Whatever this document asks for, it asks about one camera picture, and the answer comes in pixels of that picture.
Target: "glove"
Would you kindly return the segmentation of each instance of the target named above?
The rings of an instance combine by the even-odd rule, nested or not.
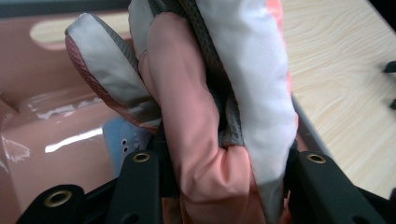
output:
[[[161,109],[141,81],[128,44],[91,14],[79,16],[65,34],[72,63],[105,104],[133,125],[155,133]]]
[[[274,2],[271,4],[269,6],[278,8]],[[122,88],[124,83],[113,79],[118,75],[113,69],[124,59],[110,56],[108,60],[99,61],[117,65],[112,66],[113,69],[105,69],[104,75],[113,80],[109,82],[114,88],[106,88],[99,81],[101,78],[94,80],[111,97],[103,91],[99,93],[105,96],[102,97],[105,102],[113,103],[115,100],[112,99],[116,99],[117,94],[110,92],[118,92],[119,89],[127,88],[121,91],[144,95],[144,104],[123,103],[134,102],[122,98],[136,99],[131,92],[125,92],[121,100],[114,103],[116,109],[122,107],[123,110],[119,110],[122,115],[131,117],[128,120],[140,126],[148,127],[148,124],[158,120],[159,110],[153,105],[157,102],[160,106],[181,191],[183,223],[277,223],[282,211],[282,178],[286,159],[296,133],[280,23],[276,24],[270,13],[273,11],[267,10],[266,5],[259,1],[235,1],[220,5],[211,1],[197,1],[195,4],[186,0],[174,5],[176,9],[169,7],[172,5],[165,4],[165,1],[161,4],[142,0],[132,2],[130,24],[135,53],[140,59],[139,72],[136,67],[124,63],[134,69],[129,71],[133,77],[125,78],[132,82]],[[156,8],[160,10],[159,15],[155,12]],[[177,14],[161,13],[164,11]],[[193,30],[183,16],[189,18]],[[103,28],[106,26],[94,16],[83,17],[93,20],[90,19],[82,27],[98,24],[99,30],[107,32]],[[207,29],[199,20],[205,21]],[[76,32],[74,27],[75,24],[67,33],[78,48],[91,45],[91,49],[100,49],[98,47],[108,45],[107,41],[116,45],[116,48],[112,47],[116,50],[101,49],[94,53],[77,50],[81,52],[84,62],[91,54],[102,57],[112,51],[123,50],[114,44],[118,41],[111,38],[104,38],[95,45],[91,41],[80,42],[79,39],[86,34],[91,35],[89,40],[101,36],[91,33],[97,30],[88,32],[86,28],[81,28]],[[111,36],[106,32],[102,32],[103,35]],[[209,34],[214,48],[203,47],[210,46],[203,43],[210,42],[207,41]],[[86,70],[86,77],[94,76],[93,70]],[[227,77],[224,82],[213,81],[224,80],[224,77]],[[125,108],[128,112],[135,111],[134,106],[142,113],[125,113]],[[157,116],[142,116],[146,113]],[[226,114],[227,125],[225,130],[220,128],[224,134],[219,134],[220,115],[223,114]]]

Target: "white fabric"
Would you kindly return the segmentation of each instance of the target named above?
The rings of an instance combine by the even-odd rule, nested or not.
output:
[[[67,28],[67,33],[78,46],[90,73],[115,101],[127,105],[130,112],[135,112],[133,116],[144,117],[147,108],[149,112],[158,109],[139,75],[93,16],[82,14]]]
[[[132,0],[128,10],[130,31],[134,40],[134,51],[136,57],[139,58],[140,54],[147,49],[149,26],[154,18],[148,0]]]
[[[288,58],[276,20],[263,0],[196,0],[232,83],[242,134],[269,223],[290,146],[295,112],[287,86]]]

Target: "hole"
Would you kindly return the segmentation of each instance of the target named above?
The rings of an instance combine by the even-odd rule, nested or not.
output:
[[[352,221],[355,224],[370,224],[370,222],[364,217],[352,217]]]
[[[306,156],[310,161],[315,162],[315,163],[325,163],[326,159],[324,157],[319,156],[317,154],[309,154]]]
[[[147,153],[138,153],[134,155],[134,161],[135,162],[143,162],[143,161],[148,161],[149,160],[149,154]]]
[[[122,224],[135,224],[139,221],[137,214],[128,214],[122,219]]]
[[[57,207],[60,206],[72,197],[72,192],[70,190],[64,189],[64,190],[59,190],[54,193],[52,193],[46,201],[44,201],[44,205],[47,207]]]

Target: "wood grain surface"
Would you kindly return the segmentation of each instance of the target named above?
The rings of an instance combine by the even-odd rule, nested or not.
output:
[[[282,0],[293,93],[352,182],[396,188],[396,36],[362,0]]]

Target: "brass grommet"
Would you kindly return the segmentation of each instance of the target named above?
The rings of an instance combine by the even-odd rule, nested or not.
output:
[[[149,160],[149,154],[141,152],[134,155],[135,162],[144,162]]]
[[[314,163],[322,164],[322,163],[325,163],[325,162],[326,162],[326,159],[324,159],[324,157],[322,157],[322,156],[320,156],[320,155],[318,155],[318,154],[315,154],[315,153],[308,154],[306,157],[307,157],[310,161],[312,161],[312,162],[314,162]]]
[[[61,198],[54,199],[54,197],[58,195],[60,195]],[[58,190],[54,193],[51,193],[51,195],[47,197],[46,201],[44,201],[44,205],[46,205],[47,207],[57,207],[69,201],[72,195],[73,195],[72,191],[68,189]]]

